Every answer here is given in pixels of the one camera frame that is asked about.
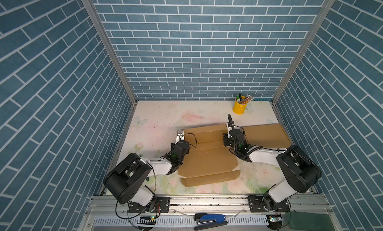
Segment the yellow pencil holder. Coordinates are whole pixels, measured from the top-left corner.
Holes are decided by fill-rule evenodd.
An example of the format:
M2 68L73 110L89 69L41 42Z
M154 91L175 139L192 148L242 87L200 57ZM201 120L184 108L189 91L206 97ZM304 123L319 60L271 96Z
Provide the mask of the yellow pencil holder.
M246 109L246 105L247 104L239 104L237 102L237 99L236 99L236 103L234 104L234 107L233 107L233 112L235 114L238 114L238 115L242 115L244 112L245 112L245 109Z

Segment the blue brick wall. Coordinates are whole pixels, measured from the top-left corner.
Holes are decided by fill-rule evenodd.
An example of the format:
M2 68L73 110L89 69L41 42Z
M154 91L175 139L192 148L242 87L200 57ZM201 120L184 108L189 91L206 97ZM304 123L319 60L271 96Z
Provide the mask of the blue brick wall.
M0 230L72 230L131 107L80 0L0 0Z
M383 230L383 0L336 0L277 107L343 230Z
M323 0L93 0L138 99L270 100Z

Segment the stapler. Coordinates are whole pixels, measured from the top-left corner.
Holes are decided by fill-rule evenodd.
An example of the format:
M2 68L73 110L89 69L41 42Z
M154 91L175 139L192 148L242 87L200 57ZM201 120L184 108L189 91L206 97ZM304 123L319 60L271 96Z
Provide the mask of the stapler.
M203 230L227 224L226 217L223 214L196 213L194 220L197 222L194 230Z

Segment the flattened cardboard box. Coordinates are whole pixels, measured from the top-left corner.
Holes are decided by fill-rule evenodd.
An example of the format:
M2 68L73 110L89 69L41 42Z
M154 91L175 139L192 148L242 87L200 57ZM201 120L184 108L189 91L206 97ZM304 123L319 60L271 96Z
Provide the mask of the flattened cardboard box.
M244 127L250 144L269 148L287 148L291 142L280 124L253 125ZM231 154L229 147L223 146L223 134L227 133L225 124L190 128L184 133L193 133L197 147L192 147L184 157L178 174L183 176L181 183L186 187L213 184L235 180L240 171L238 158ZM195 145L193 135L185 135L185 140Z

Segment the robotic arm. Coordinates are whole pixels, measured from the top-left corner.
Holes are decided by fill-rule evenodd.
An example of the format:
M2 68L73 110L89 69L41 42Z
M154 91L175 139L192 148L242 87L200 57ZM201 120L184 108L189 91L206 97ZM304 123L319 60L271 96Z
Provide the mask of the robotic arm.
M301 148L291 145L287 149L271 149L248 144L245 131L234 125L231 115L227 134L224 135L225 146L231 146L233 154L247 162L263 162L281 168L285 178L271 187L263 197L266 210L276 210L285 199L299 192L305 193L322 175L319 167Z
M174 173L184 162L189 149L189 142L184 140L184 133L180 130L171 151L162 158L146 159L131 153L105 176L103 183L120 204L132 201L152 210L156 196L142 183L148 176Z

